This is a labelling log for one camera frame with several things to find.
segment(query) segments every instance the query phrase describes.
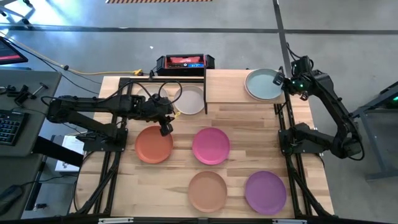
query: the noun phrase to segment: wooden workbench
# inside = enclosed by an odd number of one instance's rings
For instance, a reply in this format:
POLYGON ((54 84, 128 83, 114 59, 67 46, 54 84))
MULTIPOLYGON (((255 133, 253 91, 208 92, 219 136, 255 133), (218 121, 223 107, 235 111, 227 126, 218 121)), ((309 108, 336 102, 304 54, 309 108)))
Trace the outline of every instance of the wooden workbench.
MULTIPOLYGON (((249 70, 208 70, 206 99, 208 114, 180 115, 172 122, 174 149, 172 155, 160 164, 146 164, 134 152, 134 141, 146 127, 154 125, 143 121, 128 121, 129 135, 123 152, 115 189, 112 216, 129 217, 218 217, 218 218, 269 218, 256 213, 244 198, 246 179, 255 171, 269 170, 277 174, 287 189, 284 209, 271 217, 293 218, 292 199, 285 158, 280 153, 277 132, 280 129, 273 103, 283 103, 281 96, 270 101, 252 99, 243 87, 249 70), (223 130, 231 141, 229 159, 220 165, 208 166, 195 159, 191 146, 194 135, 206 127, 223 130), (187 197, 191 178, 203 171, 212 170, 224 178, 228 186, 228 199, 223 209, 215 213, 202 213, 190 205, 187 197)), ((118 89, 120 77, 104 77, 100 97, 107 97, 118 89)), ((133 86, 133 94, 141 88, 133 86)), ((165 86, 170 99, 178 85, 165 86)), ((307 101, 292 97, 296 123, 313 126, 307 101)), ((95 119, 110 123, 111 115, 96 113, 95 119)), ((81 207, 98 185, 104 153, 96 152, 85 162, 77 183, 76 202, 81 207)), ((324 208, 333 213, 325 171, 319 158, 304 154, 303 164, 307 184, 324 208)), ((108 188, 103 197, 103 206, 108 188)), ((298 190, 300 208, 304 211, 301 190, 298 190)))

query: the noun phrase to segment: concrete floor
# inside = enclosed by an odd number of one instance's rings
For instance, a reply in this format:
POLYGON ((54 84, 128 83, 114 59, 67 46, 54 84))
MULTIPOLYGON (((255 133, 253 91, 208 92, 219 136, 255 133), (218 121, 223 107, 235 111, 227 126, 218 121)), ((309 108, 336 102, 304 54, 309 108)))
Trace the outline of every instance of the concrete floor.
MULTIPOLYGON (((28 14, 33 24, 93 27, 181 27, 181 28, 255 28, 276 29, 272 0, 215 0, 208 3, 110 4, 104 0, 33 1, 35 9, 21 1, 9 5, 28 14)), ((395 0, 280 0, 285 29, 377 30, 398 29, 395 0)), ((8 24, 12 19, 0 18, 8 24)), ((28 32, 10 31, 15 39, 42 54, 87 72, 135 70, 148 71, 165 54, 206 53, 214 56, 217 68, 278 68, 284 65, 279 34, 223 33, 138 33, 138 32, 28 32)), ((353 111, 397 81, 395 72, 398 35, 286 35, 292 49, 309 55, 315 68, 330 74, 335 91, 353 111)), ((50 70, 29 57, 24 66, 50 70)), ((92 91, 100 86, 65 75, 92 91)), ((101 81, 102 77, 89 77, 101 81)), ((92 96, 66 80, 56 95, 92 96)), ((315 126, 334 134, 336 126, 322 103, 310 99, 315 126)), ((45 123, 41 136, 73 133, 62 125, 45 123)), ((366 182, 364 175, 377 172, 376 160, 368 148, 361 162, 340 160, 325 153, 326 176, 335 213, 340 217, 379 222, 397 222, 397 178, 366 182)), ((70 195, 70 188, 51 184, 47 190, 70 195)), ((48 202, 49 194, 40 193, 38 202, 48 202)), ((65 214, 69 204, 51 202, 52 209, 39 211, 43 216, 65 214)), ((39 217, 25 212, 24 218, 39 217)))

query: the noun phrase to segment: white plate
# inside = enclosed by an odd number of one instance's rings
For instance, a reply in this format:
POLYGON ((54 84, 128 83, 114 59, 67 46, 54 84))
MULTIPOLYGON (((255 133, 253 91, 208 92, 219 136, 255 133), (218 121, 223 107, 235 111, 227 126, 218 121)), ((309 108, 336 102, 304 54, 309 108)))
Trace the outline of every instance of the white plate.
MULTIPOLYGON (((181 89, 175 93, 178 97, 181 89)), ((203 90, 197 86, 183 86, 181 97, 174 103, 176 109, 183 114, 197 114, 205 107, 203 102, 203 90)))
MULTIPOLYGON (((159 92, 160 85, 147 85, 147 86, 144 86, 144 87, 148 90, 148 92, 152 96, 153 94, 159 92)), ((141 88, 137 92, 137 95, 144 96, 146 100, 149 99, 148 93, 146 93, 143 88, 141 88)), ((169 94, 167 94, 167 91, 164 88, 162 88, 162 90, 160 91, 160 96, 161 97, 169 97, 169 94)))

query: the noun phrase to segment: pink plate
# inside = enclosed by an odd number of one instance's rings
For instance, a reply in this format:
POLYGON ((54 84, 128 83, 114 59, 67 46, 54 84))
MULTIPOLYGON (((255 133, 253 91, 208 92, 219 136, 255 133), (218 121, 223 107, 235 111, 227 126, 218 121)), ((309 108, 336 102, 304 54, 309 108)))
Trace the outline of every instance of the pink plate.
POLYGON ((202 129, 193 138, 192 150, 200 162, 207 165, 220 164, 228 158, 228 136, 217 128, 202 129))

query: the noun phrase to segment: plate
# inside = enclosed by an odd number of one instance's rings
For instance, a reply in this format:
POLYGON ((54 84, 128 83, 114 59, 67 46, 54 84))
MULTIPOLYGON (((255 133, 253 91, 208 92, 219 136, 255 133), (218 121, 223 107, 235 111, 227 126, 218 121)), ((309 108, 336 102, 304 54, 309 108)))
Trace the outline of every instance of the plate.
POLYGON ((225 181, 215 172, 200 172, 189 183, 188 198, 197 210, 215 212, 223 208, 226 202, 225 181))
MULTIPOLYGON (((148 90, 148 92, 152 96, 153 94, 159 92, 160 85, 147 85, 144 87, 148 90)), ((143 88, 138 90, 137 95, 144 96, 146 100, 149 99, 148 93, 145 92, 145 90, 143 88)), ((167 91, 164 88, 162 88, 162 90, 160 91, 160 96, 161 97, 169 97, 169 94, 167 94, 167 91)))
POLYGON ((202 129, 193 138, 193 154, 204 164, 222 163, 228 158, 229 150, 229 138, 218 128, 202 129))
POLYGON ((282 94, 281 86, 273 84, 277 72, 262 68, 249 73, 244 81, 246 91, 257 100, 271 100, 282 94))
POLYGON ((275 215, 286 203, 283 181, 269 171, 253 173, 246 181, 244 196, 250 207, 262 215, 275 215))
POLYGON ((166 160, 172 153, 173 137, 162 136, 160 126, 151 126, 142 130, 136 139, 136 153, 140 160, 156 164, 166 160))
MULTIPOLYGON (((181 92, 181 89, 175 93, 177 97, 181 92)), ((203 102, 203 90, 197 86, 189 85, 182 87, 182 95, 178 99, 174 106, 183 114, 197 114, 205 107, 203 102)))

